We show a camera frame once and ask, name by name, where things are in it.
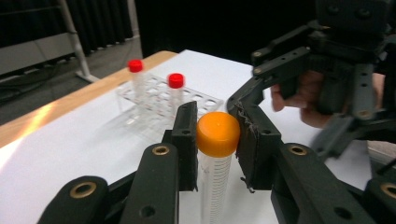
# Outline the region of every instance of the vial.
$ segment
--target vial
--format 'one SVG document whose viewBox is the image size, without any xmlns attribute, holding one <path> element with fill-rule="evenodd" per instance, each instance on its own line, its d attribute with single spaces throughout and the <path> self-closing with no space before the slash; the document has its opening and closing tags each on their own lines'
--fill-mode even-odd
<svg viewBox="0 0 396 224">
<path fill-rule="evenodd" d="M 140 105 L 145 96 L 145 80 L 143 63 L 141 60 L 131 60 L 128 62 L 129 71 L 131 72 L 132 86 L 134 90 L 134 103 Z"/>
<path fill-rule="evenodd" d="M 183 87 L 184 76 L 180 73 L 174 73 L 168 76 L 169 87 L 169 106 L 171 109 L 171 117 L 175 117 L 179 106 L 183 105 Z"/>
<path fill-rule="evenodd" d="M 197 123 L 196 141 L 201 189 L 201 224 L 220 222 L 232 154 L 238 145 L 239 123 L 224 112 L 210 112 Z"/>
</svg>

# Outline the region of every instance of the red cap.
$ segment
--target red cap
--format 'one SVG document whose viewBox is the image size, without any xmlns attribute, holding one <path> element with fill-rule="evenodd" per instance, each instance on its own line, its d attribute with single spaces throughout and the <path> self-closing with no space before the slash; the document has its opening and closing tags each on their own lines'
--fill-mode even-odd
<svg viewBox="0 0 396 224">
<path fill-rule="evenodd" d="M 143 70 L 143 63 L 141 60 L 131 60 L 128 62 L 129 71 L 137 73 Z"/>
<path fill-rule="evenodd" d="M 168 76 L 168 86 L 172 89 L 178 89 L 184 86 L 184 76 L 180 73 L 174 73 Z"/>
</svg>

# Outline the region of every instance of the red-capped vial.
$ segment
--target red-capped vial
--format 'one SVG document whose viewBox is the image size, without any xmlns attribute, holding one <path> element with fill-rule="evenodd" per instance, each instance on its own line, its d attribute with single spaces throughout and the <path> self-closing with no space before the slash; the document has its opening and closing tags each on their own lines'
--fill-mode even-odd
<svg viewBox="0 0 396 224">
<path fill-rule="evenodd" d="M 143 62 L 135 59 L 128 62 L 128 68 L 131 72 L 131 80 L 134 91 L 134 102 L 140 104 L 145 96 L 145 79 L 143 75 Z"/>
<path fill-rule="evenodd" d="M 180 73 L 174 73 L 168 76 L 169 87 L 169 105 L 171 107 L 171 116 L 174 117 L 179 106 L 183 105 L 183 87 L 185 78 Z"/>
</svg>

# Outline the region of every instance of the orange cap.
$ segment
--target orange cap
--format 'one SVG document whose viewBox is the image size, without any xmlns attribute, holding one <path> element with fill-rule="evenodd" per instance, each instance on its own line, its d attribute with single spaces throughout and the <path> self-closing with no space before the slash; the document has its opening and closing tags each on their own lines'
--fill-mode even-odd
<svg viewBox="0 0 396 224">
<path fill-rule="evenodd" d="M 239 141 L 239 123 L 224 112 L 203 115 L 197 124 L 197 145 L 207 156 L 222 158 L 233 154 Z"/>
</svg>

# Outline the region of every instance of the human hand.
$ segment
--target human hand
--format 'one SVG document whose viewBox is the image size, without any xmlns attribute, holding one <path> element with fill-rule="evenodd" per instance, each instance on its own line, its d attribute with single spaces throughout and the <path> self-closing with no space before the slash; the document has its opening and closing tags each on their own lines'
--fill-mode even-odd
<svg viewBox="0 0 396 224">
<path fill-rule="evenodd" d="M 316 128 L 323 128 L 329 121 L 331 115 L 324 115 L 316 110 L 320 96 L 324 76 L 321 73 L 308 71 L 299 76 L 299 90 L 289 99 L 283 99 L 280 86 L 271 87 L 272 106 L 277 112 L 285 106 L 300 108 L 301 121 Z M 376 107 L 381 107 L 382 92 L 384 88 L 384 76 L 373 74 L 373 87 L 376 95 Z"/>
</svg>

